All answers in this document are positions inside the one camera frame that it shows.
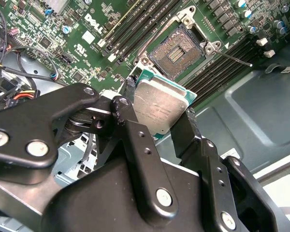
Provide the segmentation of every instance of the red wire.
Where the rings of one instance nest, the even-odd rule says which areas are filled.
[[[17,100],[17,99],[22,98],[22,97],[28,97],[28,98],[33,99],[33,95],[31,95],[31,94],[27,94],[27,93],[18,94],[18,95],[15,96],[13,99],[14,99],[14,100]]]

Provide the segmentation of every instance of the yellow wire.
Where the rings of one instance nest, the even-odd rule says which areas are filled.
[[[19,94],[21,94],[21,93],[35,93],[35,91],[34,90],[26,90],[26,91],[21,91]]]

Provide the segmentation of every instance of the motherboard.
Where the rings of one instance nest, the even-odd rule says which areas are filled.
[[[118,90],[148,69],[197,93],[194,106],[290,41],[290,0],[0,0],[0,9],[9,44],[47,53],[65,83]]]

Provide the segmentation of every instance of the white connector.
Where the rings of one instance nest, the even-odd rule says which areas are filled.
[[[274,50],[270,50],[270,51],[266,51],[263,53],[266,57],[271,58],[275,55],[275,51]]]
[[[260,39],[260,40],[257,40],[257,44],[259,45],[259,46],[264,46],[264,45],[266,45],[267,44],[267,39],[266,38],[262,38],[262,39]]]

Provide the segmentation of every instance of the silver metal cpu lid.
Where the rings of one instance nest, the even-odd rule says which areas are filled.
[[[166,134],[189,106],[185,95],[185,91],[158,78],[142,80],[134,95],[137,119],[152,135]]]

